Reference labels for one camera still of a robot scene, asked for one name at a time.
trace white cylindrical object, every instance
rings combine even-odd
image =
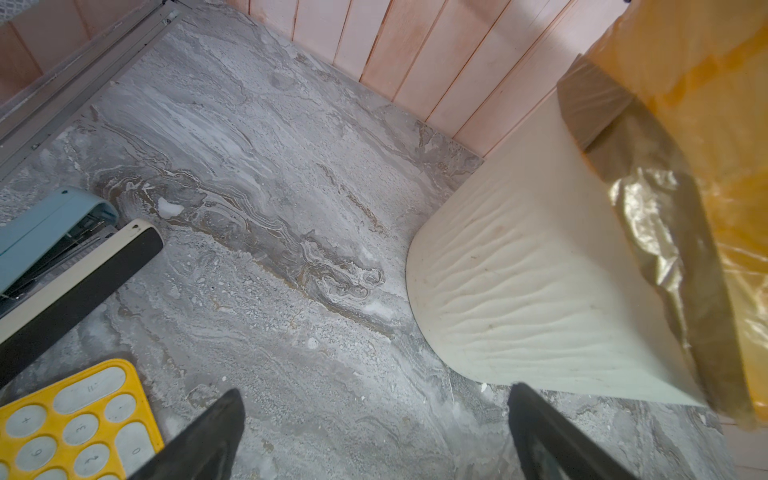
[[[477,382],[703,403],[556,95],[416,234],[406,279],[429,345]]]

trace gold plastic wrap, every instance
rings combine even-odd
[[[710,404],[768,422],[768,2],[634,0],[558,98]]]

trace wooden plank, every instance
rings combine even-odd
[[[293,41],[332,64],[348,11],[349,0],[300,0]]]
[[[250,10],[250,0],[227,0],[227,4],[245,15],[248,15],[248,11]]]
[[[389,0],[352,0],[333,64],[354,80],[366,66]]]
[[[42,0],[11,23],[43,71],[50,71],[88,41],[72,0]]]
[[[11,24],[0,25],[0,105],[42,74]]]
[[[511,0],[427,123],[456,135],[567,3]]]
[[[445,0],[392,0],[360,82],[392,100],[444,3]]]
[[[251,0],[248,15],[270,30],[293,40],[299,0]]]
[[[395,104],[426,120],[509,0],[448,0]]]
[[[74,0],[74,3],[78,6],[88,36],[93,38],[143,5],[144,0]]]
[[[485,156],[626,7],[619,0],[571,0],[454,139]]]

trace calculator button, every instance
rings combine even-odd
[[[117,392],[125,383],[125,371],[111,366],[88,378],[62,389],[53,399],[53,410],[62,415],[75,413],[110,393]]]
[[[19,470],[31,472],[51,461],[56,453],[56,441],[53,437],[42,436],[26,442],[16,455]]]
[[[37,432],[48,413],[40,405],[27,405],[16,410],[5,423],[5,433],[20,439]]]
[[[74,460],[74,473],[81,477],[96,475],[109,460],[109,448],[103,443],[94,443],[80,452]]]
[[[136,410],[136,399],[133,395],[124,393],[109,401],[104,408],[104,416],[113,423],[120,423],[131,416]]]
[[[67,480],[67,472],[60,468],[51,468],[36,476],[35,480]]]
[[[64,441],[69,445],[82,445],[91,439],[98,430],[96,415],[84,413],[74,417],[64,427]]]
[[[143,423],[133,422],[120,429],[114,437],[114,447],[123,464],[125,476],[130,477],[143,464],[154,457],[149,432]]]

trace yellow plastic bag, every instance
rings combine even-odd
[[[736,396],[714,398],[729,392],[729,382],[736,388],[736,373],[731,372],[733,379],[713,378],[718,370],[711,361],[711,368],[703,368],[694,355],[694,363],[713,406],[745,426],[753,425],[753,408],[754,415],[768,423],[768,2],[634,0],[581,64],[596,66],[629,92],[682,153],[679,156],[687,165],[678,168],[671,162],[666,168],[690,175],[697,186],[722,265],[724,282],[720,284],[732,309],[732,315],[716,320],[736,325],[751,406],[734,405]],[[565,93],[560,89],[563,106],[568,103],[568,83],[562,88]],[[572,88],[571,96],[577,91]],[[630,108],[630,100],[616,98],[611,98],[615,111]],[[611,101],[603,101],[603,107]],[[583,106],[571,111],[575,116],[583,114]],[[569,123],[563,110],[580,143],[574,130],[588,127],[577,126],[573,118]],[[618,115],[614,113],[611,120]],[[607,122],[598,127],[605,136]],[[596,137],[592,134],[589,141],[580,143],[588,159],[589,144]],[[642,142],[635,141],[631,148],[641,147]],[[686,275],[690,269],[680,272]],[[694,352],[716,353],[727,342],[717,338],[714,329],[686,332],[697,326],[684,322],[680,328],[683,348]],[[689,341],[696,345],[686,345]]]

